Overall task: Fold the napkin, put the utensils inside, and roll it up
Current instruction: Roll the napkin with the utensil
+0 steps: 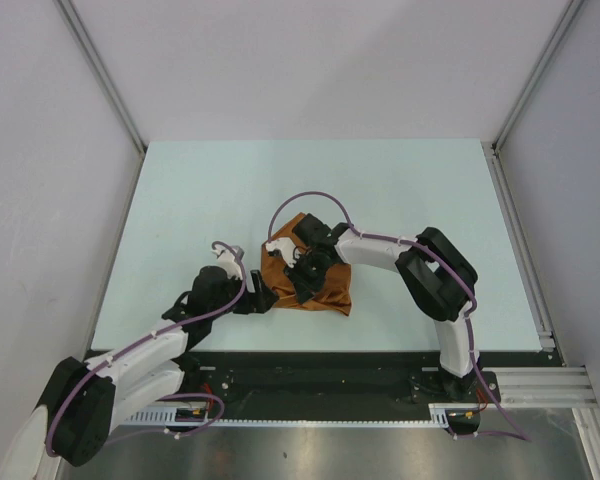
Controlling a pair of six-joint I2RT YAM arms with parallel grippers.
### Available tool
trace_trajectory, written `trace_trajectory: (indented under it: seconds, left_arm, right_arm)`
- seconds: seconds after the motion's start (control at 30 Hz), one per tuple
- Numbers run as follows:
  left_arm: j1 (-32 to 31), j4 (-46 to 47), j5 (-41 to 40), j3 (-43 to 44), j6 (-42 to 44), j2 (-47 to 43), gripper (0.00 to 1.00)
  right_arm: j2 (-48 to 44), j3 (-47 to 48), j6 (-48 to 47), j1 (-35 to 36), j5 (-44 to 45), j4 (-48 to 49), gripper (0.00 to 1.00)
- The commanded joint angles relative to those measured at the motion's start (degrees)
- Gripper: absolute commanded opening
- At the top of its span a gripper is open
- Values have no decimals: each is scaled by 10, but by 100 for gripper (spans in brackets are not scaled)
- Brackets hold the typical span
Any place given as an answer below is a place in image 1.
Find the orange cloth napkin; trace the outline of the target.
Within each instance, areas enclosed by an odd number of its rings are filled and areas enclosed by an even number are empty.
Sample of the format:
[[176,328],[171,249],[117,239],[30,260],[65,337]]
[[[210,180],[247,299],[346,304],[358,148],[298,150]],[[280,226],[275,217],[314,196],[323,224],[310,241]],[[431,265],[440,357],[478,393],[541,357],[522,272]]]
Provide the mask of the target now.
[[[305,245],[292,233],[292,229],[306,215],[304,213],[297,214],[272,235],[268,241],[280,237],[289,237],[296,245],[296,253],[303,253]],[[276,308],[306,311],[331,310],[344,315],[350,314],[352,300],[349,293],[351,285],[351,266],[349,264],[343,262],[332,266],[326,274],[326,282],[322,290],[312,300],[305,304],[299,304],[291,281],[283,272],[284,267],[287,266],[286,263],[281,258],[269,256],[265,250],[265,243],[262,245],[261,252],[261,273],[266,285],[279,296],[279,300],[274,305]]]

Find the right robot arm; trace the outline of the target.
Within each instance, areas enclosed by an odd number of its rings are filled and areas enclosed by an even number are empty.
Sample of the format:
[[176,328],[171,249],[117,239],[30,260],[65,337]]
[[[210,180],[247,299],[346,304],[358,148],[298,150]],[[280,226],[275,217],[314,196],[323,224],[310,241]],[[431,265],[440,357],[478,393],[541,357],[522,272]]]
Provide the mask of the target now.
[[361,232],[346,223],[328,227],[308,214],[293,236],[266,243],[269,255],[285,262],[284,274],[304,304],[325,289],[327,273],[337,265],[365,265],[400,275],[416,306],[436,322],[443,393],[464,401],[477,389],[472,372],[479,354],[467,328],[476,310],[474,267],[438,229],[409,237]]

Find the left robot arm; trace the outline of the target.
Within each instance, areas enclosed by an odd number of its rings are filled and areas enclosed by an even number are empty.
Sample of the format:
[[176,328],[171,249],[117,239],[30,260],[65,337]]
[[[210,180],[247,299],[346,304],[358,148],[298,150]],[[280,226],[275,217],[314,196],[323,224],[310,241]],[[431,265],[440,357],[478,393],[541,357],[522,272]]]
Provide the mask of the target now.
[[124,420],[162,398],[213,399],[192,349],[225,314],[263,314],[277,302],[258,270],[244,280],[200,270],[152,330],[131,345],[80,361],[62,360],[39,399],[48,413],[45,450],[73,466],[90,461]]

